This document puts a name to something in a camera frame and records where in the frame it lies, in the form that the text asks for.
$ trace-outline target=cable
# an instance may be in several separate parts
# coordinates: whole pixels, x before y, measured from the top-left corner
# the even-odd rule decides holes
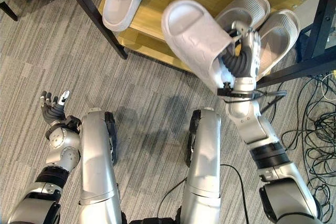
[[[308,87],[313,87],[311,96],[304,108],[300,123],[299,104]],[[334,212],[331,202],[330,187],[336,183],[336,104],[326,98],[328,92],[336,94],[335,81],[331,74],[311,77],[299,91],[297,97],[297,127],[288,130],[281,136],[281,143],[287,151],[295,150],[302,143],[304,167],[308,178],[308,187],[312,194],[319,198],[323,212],[323,223],[328,223]]]
[[[240,103],[240,102],[251,102],[251,101],[255,101],[258,100],[262,97],[285,97],[287,95],[287,92],[284,90],[278,90],[278,91],[272,91],[272,92],[263,92],[261,90],[253,90],[253,92],[259,92],[261,94],[259,95],[255,95],[254,98],[248,99],[248,100],[239,100],[239,101],[226,101],[225,99],[224,102],[225,103]]]
[[[175,189],[177,189],[177,187],[182,184],[183,182],[185,182],[187,180],[187,178],[185,177],[182,181],[180,181],[176,186],[174,186],[172,189],[170,189],[166,194],[165,196],[162,198],[160,204],[159,204],[159,208],[158,208],[158,211],[156,213],[156,217],[158,218],[159,217],[159,212],[160,212],[160,208],[161,208],[161,205],[163,203],[163,201],[165,200],[165,198]]]
[[[243,197],[243,205],[244,205],[244,212],[245,212],[245,219],[246,219],[246,224],[249,224],[249,220],[248,220],[248,214],[247,214],[247,207],[246,207],[246,200],[245,200],[245,191],[244,191],[244,184],[243,184],[243,180],[241,179],[241,175],[239,173],[239,171],[233,167],[232,165],[226,165],[226,164],[220,164],[220,166],[228,166],[230,168],[232,168],[233,170],[235,170],[235,172],[237,173],[239,180],[240,180],[240,186],[241,186],[241,194]]]
[[[247,207],[246,207],[246,199],[245,199],[245,191],[244,191],[244,184],[243,184],[243,180],[241,178],[241,175],[239,173],[239,171],[232,165],[227,165],[227,164],[220,164],[220,166],[227,166],[227,167],[230,167],[232,168],[233,170],[235,170],[235,172],[237,173],[238,177],[239,177],[239,180],[240,180],[240,186],[241,186],[241,194],[242,194],[242,197],[243,197],[243,205],[244,205],[244,212],[245,212],[245,218],[246,218],[246,224],[249,224],[249,220],[248,220],[248,214],[247,214]],[[158,211],[156,213],[156,217],[158,218],[159,217],[159,212],[160,212],[160,209],[161,209],[161,206],[162,206],[162,203],[163,201],[165,200],[165,198],[173,191],[175,190],[180,184],[182,184],[183,182],[185,182],[187,180],[187,178],[184,178],[182,181],[180,181],[177,185],[175,185],[172,189],[170,189],[165,195],[164,197],[162,198],[160,204],[159,204],[159,207],[158,207]]]
[[[281,88],[281,86],[284,84],[284,82],[280,83],[279,87],[278,87],[278,92]],[[280,101],[282,98],[284,98],[285,96],[280,96],[280,97],[275,97],[272,101],[268,102],[267,105],[260,110],[260,114],[264,114],[272,105],[274,105],[274,110],[273,110],[273,115],[271,120],[269,120],[269,122],[272,124],[274,118],[275,118],[275,114],[277,112],[277,102]]]
[[[332,75],[332,74],[334,74],[334,73],[330,73],[330,74],[326,75],[326,76],[322,79],[322,81],[324,81],[328,76],[330,76],[330,75]],[[326,97],[326,95],[325,95],[325,93],[324,93],[324,91],[323,91],[323,85],[321,85],[321,91],[322,91],[323,97],[324,97],[326,100],[328,100],[328,101],[336,101],[336,99],[328,99],[328,98]]]

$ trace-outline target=striped carpet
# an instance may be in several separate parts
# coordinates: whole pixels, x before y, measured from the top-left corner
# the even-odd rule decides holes
[[[129,221],[154,217],[165,192],[186,176],[189,120],[193,110],[211,106],[222,115],[222,163],[234,165],[242,174],[250,223],[270,223],[259,199],[262,183],[256,166],[225,115],[223,101],[194,75],[134,52],[121,60],[75,0],[8,4],[20,20],[13,22],[0,12],[0,222],[6,223],[48,154],[40,93],[70,89],[67,115],[81,118],[93,106],[115,115],[119,160],[114,170]],[[282,65],[294,59],[291,51]],[[283,85],[288,96],[279,102],[273,123],[279,135],[296,126],[296,97],[305,81]],[[300,103],[300,113],[311,90]],[[300,147],[289,156],[307,180]],[[221,185],[221,223],[245,223],[236,174],[223,167]],[[78,222],[79,195],[80,166],[70,175],[60,201],[61,224]],[[179,187],[162,205],[160,216],[174,217],[181,199]]]

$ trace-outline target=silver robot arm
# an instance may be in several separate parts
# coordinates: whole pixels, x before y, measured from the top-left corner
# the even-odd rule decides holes
[[[249,30],[241,38],[246,65],[235,72],[233,90],[224,92],[226,113],[236,124],[266,185],[260,196],[267,217],[278,224],[322,223],[317,201],[308,190],[296,165],[291,162],[268,120],[253,99],[259,67],[260,39]]]
[[[9,223],[58,224],[62,189],[70,172],[77,166],[79,154],[78,126],[80,120],[64,114],[64,105],[70,92],[51,102],[51,93],[40,98],[45,121],[51,126],[46,133],[50,151],[46,166],[27,190],[8,220]]]

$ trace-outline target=black table leg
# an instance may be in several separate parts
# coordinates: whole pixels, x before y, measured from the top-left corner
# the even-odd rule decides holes
[[[268,76],[264,76],[257,82],[257,88],[263,88],[276,83],[292,79],[315,76],[320,73],[330,72],[336,69],[336,46],[328,48],[320,56],[302,61],[288,68],[284,68]]]
[[[12,20],[14,20],[14,21],[18,20],[15,13],[12,11],[12,9],[5,2],[0,3],[0,9],[3,10],[9,17],[11,17]]]
[[[102,17],[99,11],[97,10],[96,6],[92,2],[92,0],[76,0],[76,1],[83,8],[86,14],[90,17],[90,19],[97,26],[97,28],[101,31],[101,33],[105,36],[105,38],[112,45],[112,47],[117,51],[118,55],[122,59],[127,59],[127,53],[124,51],[124,47],[121,44],[119,44],[113,32],[111,32],[104,26]]]
[[[305,52],[300,59],[303,61],[268,76],[264,76],[257,82],[258,88],[295,78],[314,76],[336,69],[336,46],[325,49],[332,19],[335,14],[335,8],[336,0],[319,1],[314,23],[310,28],[304,29],[311,29],[311,32]]]

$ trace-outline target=chair leg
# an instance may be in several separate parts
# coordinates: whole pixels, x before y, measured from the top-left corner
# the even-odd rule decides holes
[[[11,17],[12,20],[14,20],[14,21],[18,20],[15,13],[12,11],[12,9],[5,2],[0,3],[0,9],[3,10],[9,17]]]

